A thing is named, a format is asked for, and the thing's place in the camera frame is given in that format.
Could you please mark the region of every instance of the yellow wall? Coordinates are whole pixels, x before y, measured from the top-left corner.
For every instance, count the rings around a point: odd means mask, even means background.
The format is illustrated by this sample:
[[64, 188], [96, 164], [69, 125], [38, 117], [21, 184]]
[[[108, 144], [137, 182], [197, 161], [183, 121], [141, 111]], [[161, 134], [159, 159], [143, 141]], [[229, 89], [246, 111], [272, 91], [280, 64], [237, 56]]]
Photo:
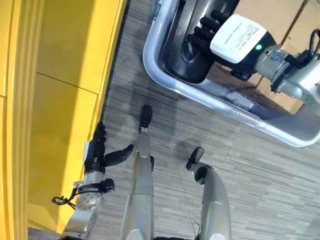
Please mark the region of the yellow wall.
[[39, 40], [29, 164], [28, 221], [61, 233], [83, 175], [83, 147], [100, 114], [124, 0], [46, 0]]
[[51, 198], [82, 178], [125, 5], [0, 1], [1, 240], [27, 239], [28, 224], [60, 233], [72, 214]]

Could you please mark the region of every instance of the robotic arm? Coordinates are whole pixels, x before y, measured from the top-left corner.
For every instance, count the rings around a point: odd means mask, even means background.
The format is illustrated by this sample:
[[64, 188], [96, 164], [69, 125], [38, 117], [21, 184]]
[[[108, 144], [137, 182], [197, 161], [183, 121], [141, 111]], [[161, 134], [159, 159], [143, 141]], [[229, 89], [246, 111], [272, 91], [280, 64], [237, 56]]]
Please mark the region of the robotic arm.
[[[93, 139], [84, 146], [84, 181], [73, 183], [69, 198], [54, 197], [52, 202], [57, 205], [68, 204], [74, 212], [65, 226], [60, 240], [87, 240], [95, 226], [99, 212], [104, 205], [104, 194], [113, 192], [115, 183], [112, 179], [104, 180], [106, 167], [125, 161], [133, 151], [130, 144], [127, 148], [105, 155], [106, 131], [99, 122], [93, 134]], [[76, 204], [71, 200], [78, 196]]]
[[319, 29], [311, 34], [309, 50], [292, 56], [266, 29], [241, 15], [227, 17], [213, 10], [200, 23], [187, 39], [212, 62], [229, 67], [242, 81], [259, 73], [271, 81], [273, 92], [302, 100], [320, 116], [320, 41], [314, 50]]

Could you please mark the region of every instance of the green indicator light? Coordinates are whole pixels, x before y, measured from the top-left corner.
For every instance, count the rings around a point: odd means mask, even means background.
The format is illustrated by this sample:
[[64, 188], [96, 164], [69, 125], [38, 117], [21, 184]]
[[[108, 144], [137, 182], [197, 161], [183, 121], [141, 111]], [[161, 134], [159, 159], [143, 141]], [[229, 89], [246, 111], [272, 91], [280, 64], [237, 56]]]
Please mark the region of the green indicator light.
[[255, 46], [255, 50], [260, 50], [262, 49], [262, 45], [261, 44], [258, 44], [257, 46]]

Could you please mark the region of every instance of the black cable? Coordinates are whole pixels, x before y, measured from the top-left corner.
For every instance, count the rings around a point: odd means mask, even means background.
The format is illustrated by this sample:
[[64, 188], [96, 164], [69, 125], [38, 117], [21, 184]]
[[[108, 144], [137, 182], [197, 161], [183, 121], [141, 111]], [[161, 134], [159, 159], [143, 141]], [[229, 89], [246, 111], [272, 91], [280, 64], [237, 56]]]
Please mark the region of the black cable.
[[[316, 35], [318, 35], [319, 37], [319, 41], [315, 47], [314, 50], [314, 44], [315, 44], [315, 37]], [[291, 54], [288, 54], [285, 57], [285, 61], [290, 63], [292, 66], [294, 66], [297, 69], [302, 69], [303, 67], [305, 67], [306, 65], [308, 65], [312, 59], [314, 59], [315, 57], [317, 57], [319, 54], [319, 49], [320, 49], [320, 29], [315, 29], [312, 31], [311, 36], [310, 36], [310, 43], [309, 43], [309, 50], [306, 50], [307, 52], [307, 56], [303, 61], [298, 61], [294, 56], [292, 56]]]
[[[319, 37], [319, 41], [318, 41], [318, 44], [316, 45], [315, 50], [314, 50], [314, 43], [315, 43], [316, 34]], [[307, 60], [308, 63], [318, 54], [319, 49], [320, 49], [320, 29], [317, 28], [317, 29], [313, 30], [313, 32], [311, 33], [311, 36], [310, 36], [309, 54], [308, 54], [308, 60]]]
[[[197, 233], [197, 234], [196, 234], [196, 231], [195, 231], [194, 224], [197, 224], [197, 225], [198, 225], [198, 233]], [[192, 229], [193, 229], [194, 236], [196, 237], [196, 236], [199, 235], [199, 233], [200, 233], [200, 224], [199, 224], [198, 222], [194, 221], [194, 222], [192, 223]]]
[[74, 188], [72, 189], [72, 193], [69, 198], [66, 198], [64, 196], [61, 196], [61, 197], [54, 196], [51, 199], [51, 202], [59, 206], [68, 204], [71, 208], [76, 209], [76, 205], [71, 202], [71, 200], [74, 199], [75, 196], [79, 194], [86, 194], [86, 193], [100, 193], [100, 191], [82, 191], [77, 193], [76, 192], [77, 192], [77, 188]]

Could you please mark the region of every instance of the white tray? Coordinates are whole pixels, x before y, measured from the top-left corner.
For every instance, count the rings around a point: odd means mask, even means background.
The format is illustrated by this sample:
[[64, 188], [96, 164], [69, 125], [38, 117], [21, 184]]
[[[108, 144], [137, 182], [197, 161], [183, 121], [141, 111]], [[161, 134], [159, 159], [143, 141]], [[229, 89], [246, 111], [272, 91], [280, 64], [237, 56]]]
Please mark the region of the white tray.
[[[308, 146], [320, 138], [320, 119], [306, 105], [303, 105], [295, 115], [272, 114], [272, 112], [269, 114], [265, 110], [262, 110], [261, 114], [259, 112], [252, 114], [246, 111], [246, 108], [242, 109], [232, 104], [232, 101], [226, 101], [227, 95], [236, 95], [235, 92], [227, 91], [208, 80], [201, 84], [187, 84], [166, 74], [159, 64], [159, 58], [178, 3], [179, 0], [157, 0], [154, 4], [160, 9], [152, 13], [153, 21], [143, 48], [143, 64], [155, 82], [291, 146]], [[240, 95], [229, 98], [239, 98], [242, 101]], [[245, 100], [243, 104], [247, 106], [247, 110], [255, 105], [246, 103]]]

